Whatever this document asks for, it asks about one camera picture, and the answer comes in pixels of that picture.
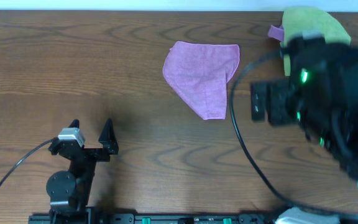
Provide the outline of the purple microfiber cloth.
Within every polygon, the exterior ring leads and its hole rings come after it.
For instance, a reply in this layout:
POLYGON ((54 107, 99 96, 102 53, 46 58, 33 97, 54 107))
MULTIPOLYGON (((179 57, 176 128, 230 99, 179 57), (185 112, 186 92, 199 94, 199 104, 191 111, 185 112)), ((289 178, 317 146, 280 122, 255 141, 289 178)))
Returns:
POLYGON ((240 62, 237 44, 176 42, 164 65, 163 77, 177 95, 203 120, 225 119, 227 84, 240 62))

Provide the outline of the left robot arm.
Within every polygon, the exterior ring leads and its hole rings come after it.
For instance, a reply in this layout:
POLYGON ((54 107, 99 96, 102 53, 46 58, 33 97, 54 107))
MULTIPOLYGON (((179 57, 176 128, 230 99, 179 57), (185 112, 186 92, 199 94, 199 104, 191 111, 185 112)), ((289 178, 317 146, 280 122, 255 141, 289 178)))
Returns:
POLYGON ((88 208, 96 164, 109 162, 119 151, 113 123, 108 119, 98 139, 100 148, 86 148, 80 122, 75 119, 53 138, 49 151, 70 161, 68 170, 54 173, 46 191, 50 197, 51 223, 95 223, 96 213, 88 208))

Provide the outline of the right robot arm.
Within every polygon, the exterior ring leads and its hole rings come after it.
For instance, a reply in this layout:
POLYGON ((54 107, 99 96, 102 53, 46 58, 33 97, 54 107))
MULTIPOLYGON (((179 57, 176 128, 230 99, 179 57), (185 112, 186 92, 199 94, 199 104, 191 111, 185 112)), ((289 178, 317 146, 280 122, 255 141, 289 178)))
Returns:
MULTIPOLYGON (((249 72, 277 57, 289 57, 290 76, 250 85, 252 119, 272 126, 299 125, 309 142, 325 148, 340 169, 358 182, 358 47, 323 40, 301 41, 262 56, 249 72)), ((289 207, 358 223, 340 213, 285 199, 289 207)))

